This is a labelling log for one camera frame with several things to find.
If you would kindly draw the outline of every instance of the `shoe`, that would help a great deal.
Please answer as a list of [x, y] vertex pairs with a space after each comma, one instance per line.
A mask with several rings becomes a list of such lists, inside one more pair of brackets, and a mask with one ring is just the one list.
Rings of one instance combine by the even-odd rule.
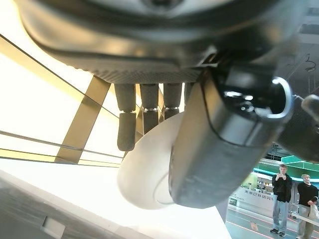
[[277, 229], [271, 229], [270, 232], [271, 233], [278, 233], [279, 231]]

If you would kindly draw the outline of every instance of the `white surface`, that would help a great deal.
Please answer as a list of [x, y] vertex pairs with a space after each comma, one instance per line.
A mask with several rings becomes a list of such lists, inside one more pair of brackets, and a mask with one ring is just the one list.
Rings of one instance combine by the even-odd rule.
[[200, 210], [173, 205], [149, 211], [128, 203], [116, 185], [117, 168], [2, 159], [0, 177], [6, 172], [28, 183], [23, 185], [25, 190], [110, 231], [117, 231], [119, 224], [155, 239], [231, 238], [215, 207]]
[[124, 158], [118, 186], [122, 195], [142, 209], [159, 209], [173, 203], [168, 188], [171, 148], [183, 113], [157, 125], [145, 134]]
[[229, 197], [237, 200], [237, 206], [261, 215], [271, 217], [273, 196], [239, 187]]

